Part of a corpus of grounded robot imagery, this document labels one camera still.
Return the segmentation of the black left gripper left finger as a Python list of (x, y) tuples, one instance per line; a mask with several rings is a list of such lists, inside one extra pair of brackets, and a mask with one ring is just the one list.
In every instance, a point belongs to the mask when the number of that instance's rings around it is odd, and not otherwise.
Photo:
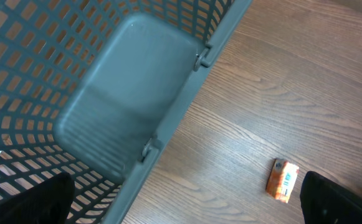
[(74, 195), (71, 175), (59, 173), (0, 204), (0, 224), (64, 224)]

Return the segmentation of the small orange carton box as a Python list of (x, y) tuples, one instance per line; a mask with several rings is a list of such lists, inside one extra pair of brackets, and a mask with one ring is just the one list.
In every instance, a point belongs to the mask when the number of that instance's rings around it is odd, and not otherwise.
[(288, 203), (299, 173), (299, 166), (286, 159), (275, 159), (265, 192), (272, 198)]

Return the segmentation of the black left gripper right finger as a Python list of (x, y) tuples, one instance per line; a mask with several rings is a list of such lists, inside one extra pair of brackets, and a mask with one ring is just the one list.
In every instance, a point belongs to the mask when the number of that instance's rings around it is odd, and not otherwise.
[(362, 198), (317, 172), (307, 172), (300, 202), (305, 224), (362, 224)]

